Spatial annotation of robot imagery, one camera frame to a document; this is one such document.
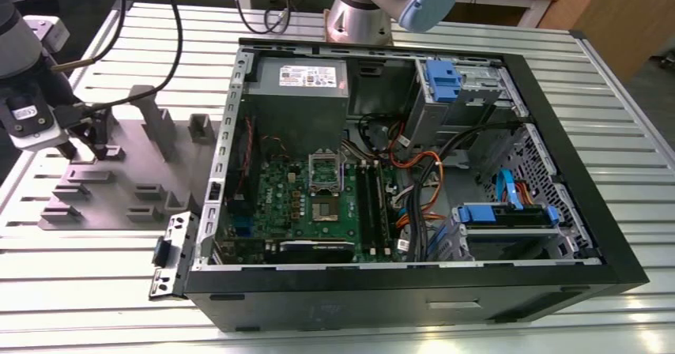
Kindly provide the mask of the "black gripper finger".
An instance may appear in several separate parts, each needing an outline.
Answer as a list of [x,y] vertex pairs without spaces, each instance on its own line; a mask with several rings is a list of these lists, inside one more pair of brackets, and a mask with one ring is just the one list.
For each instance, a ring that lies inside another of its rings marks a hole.
[[63,132],[59,136],[56,149],[60,152],[61,156],[67,160],[72,160],[75,156],[77,155],[77,148],[75,147],[73,143],[69,140],[69,136],[67,132]]
[[104,160],[108,155],[108,140],[117,124],[119,122],[113,117],[111,108],[93,112],[84,119],[80,140],[92,151],[97,160]]

